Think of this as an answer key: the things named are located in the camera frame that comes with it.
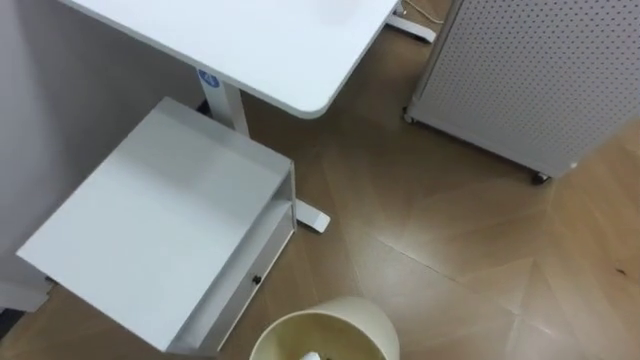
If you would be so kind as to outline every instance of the white drawer cabinet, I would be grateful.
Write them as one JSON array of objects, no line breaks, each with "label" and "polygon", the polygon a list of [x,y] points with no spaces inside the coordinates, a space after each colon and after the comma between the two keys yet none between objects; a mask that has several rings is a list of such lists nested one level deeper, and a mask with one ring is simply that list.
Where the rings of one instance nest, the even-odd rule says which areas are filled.
[{"label": "white drawer cabinet", "polygon": [[158,350],[215,355],[295,230],[292,179],[165,99],[18,255]]}]

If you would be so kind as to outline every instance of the paper in trash bin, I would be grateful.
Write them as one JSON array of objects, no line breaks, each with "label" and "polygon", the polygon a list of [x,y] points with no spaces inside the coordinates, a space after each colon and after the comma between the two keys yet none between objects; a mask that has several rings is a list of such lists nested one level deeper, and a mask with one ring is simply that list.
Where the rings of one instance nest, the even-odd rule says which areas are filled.
[{"label": "paper in trash bin", "polygon": [[300,360],[322,360],[320,359],[320,355],[318,353],[310,352],[307,355],[303,356]]}]

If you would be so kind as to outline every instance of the desk top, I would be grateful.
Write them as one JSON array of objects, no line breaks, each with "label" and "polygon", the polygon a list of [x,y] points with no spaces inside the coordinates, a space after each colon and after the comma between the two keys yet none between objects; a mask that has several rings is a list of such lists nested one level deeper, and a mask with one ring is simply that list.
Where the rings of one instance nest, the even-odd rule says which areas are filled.
[{"label": "desk top", "polygon": [[397,0],[62,0],[301,118],[322,115]]}]

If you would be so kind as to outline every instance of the white wall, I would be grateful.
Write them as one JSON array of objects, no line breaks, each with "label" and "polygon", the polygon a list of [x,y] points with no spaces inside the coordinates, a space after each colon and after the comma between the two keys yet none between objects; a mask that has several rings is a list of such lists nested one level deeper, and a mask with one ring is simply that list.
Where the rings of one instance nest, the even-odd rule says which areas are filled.
[{"label": "white wall", "polygon": [[0,46],[0,283],[39,288],[15,250],[160,98],[203,95],[191,67],[54,0],[0,1]]}]

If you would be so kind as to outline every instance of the trash bin rim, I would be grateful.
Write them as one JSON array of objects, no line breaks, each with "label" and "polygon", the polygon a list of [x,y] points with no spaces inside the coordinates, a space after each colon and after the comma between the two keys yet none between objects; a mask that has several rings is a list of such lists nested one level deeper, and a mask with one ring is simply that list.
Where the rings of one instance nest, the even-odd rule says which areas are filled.
[{"label": "trash bin rim", "polygon": [[291,314],[287,314],[287,315],[285,315],[285,316],[281,317],[280,319],[276,320],[273,324],[269,325],[269,327],[268,327],[268,328],[266,328],[266,329],[262,332],[262,334],[261,334],[261,335],[260,335],[260,337],[258,338],[258,341],[256,341],[256,344],[253,346],[253,350],[251,350],[251,356],[249,357],[249,360],[253,360],[253,359],[254,359],[254,355],[255,355],[256,349],[258,348],[258,345],[259,345],[260,343],[262,343],[262,340],[264,340],[264,338],[267,336],[267,334],[269,334],[269,333],[271,332],[271,330],[272,330],[274,327],[278,326],[280,323],[282,323],[282,322],[284,322],[284,321],[287,321],[287,320],[289,320],[289,319],[291,319],[291,318],[293,318],[293,317],[300,316],[300,315],[326,315],[326,316],[332,317],[332,318],[334,318],[334,319],[338,319],[338,320],[340,320],[340,321],[346,322],[346,323],[348,323],[349,325],[351,325],[354,329],[356,329],[358,332],[360,332],[362,335],[364,335],[367,339],[369,339],[369,342],[371,342],[371,344],[372,344],[376,349],[378,349],[378,351],[380,352],[380,354],[382,354],[382,356],[383,356],[385,359],[388,359],[388,356],[387,356],[387,354],[384,352],[384,350],[382,350],[382,349],[380,348],[380,346],[378,346],[378,344],[376,344],[376,342],[375,342],[375,341],[373,341],[373,339],[371,338],[371,336],[369,336],[369,334],[367,334],[367,333],[366,333],[366,332],[364,332],[362,329],[360,329],[360,327],[359,327],[359,326],[357,326],[356,324],[354,324],[354,323],[353,323],[353,321],[349,321],[349,320],[347,320],[347,319],[345,319],[345,318],[343,318],[343,317],[340,317],[340,316],[337,316],[337,315],[335,315],[335,314],[332,314],[331,312],[328,312],[328,311],[326,311],[326,310],[321,310],[321,309],[314,309],[314,308],[311,308],[311,309],[307,309],[307,310],[300,310],[300,311],[293,312],[293,313],[291,313]]}]

